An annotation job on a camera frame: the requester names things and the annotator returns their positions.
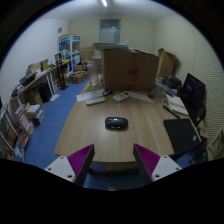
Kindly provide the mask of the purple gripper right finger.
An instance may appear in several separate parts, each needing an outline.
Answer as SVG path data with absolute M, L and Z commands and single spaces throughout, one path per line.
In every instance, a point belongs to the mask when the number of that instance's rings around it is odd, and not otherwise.
M 134 145 L 133 155 L 145 185 L 181 170 L 168 155 L 159 156 L 138 144 Z

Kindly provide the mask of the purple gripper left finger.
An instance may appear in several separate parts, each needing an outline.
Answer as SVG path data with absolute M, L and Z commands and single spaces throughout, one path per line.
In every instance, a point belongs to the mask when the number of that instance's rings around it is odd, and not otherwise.
M 83 186 L 94 155 L 94 145 L 91 144 L 68 157 L 59 156 L 45 168 L 45 171 Z

